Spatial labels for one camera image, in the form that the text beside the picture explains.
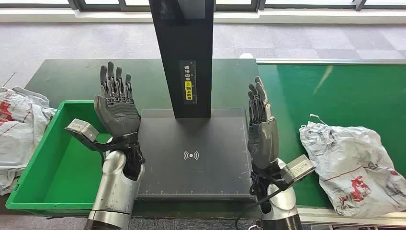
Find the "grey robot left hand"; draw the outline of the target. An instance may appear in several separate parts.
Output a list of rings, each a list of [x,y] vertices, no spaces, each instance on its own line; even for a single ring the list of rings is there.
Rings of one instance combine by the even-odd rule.
[[[122,68],[109,61],[100,69],[101,94],[94,99],[94,110],[113,137],[138,132],[141,116],[133,99],[131,75],[122,77]]]

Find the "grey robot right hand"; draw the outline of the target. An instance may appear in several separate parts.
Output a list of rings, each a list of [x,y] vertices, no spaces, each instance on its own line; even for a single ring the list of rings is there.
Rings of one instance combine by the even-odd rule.
[[[254,165],[265,169],[276,161],[279,155],[277,122],[272,115],[271,103],[260,76],[257,76],[248,88],[248,150]]]

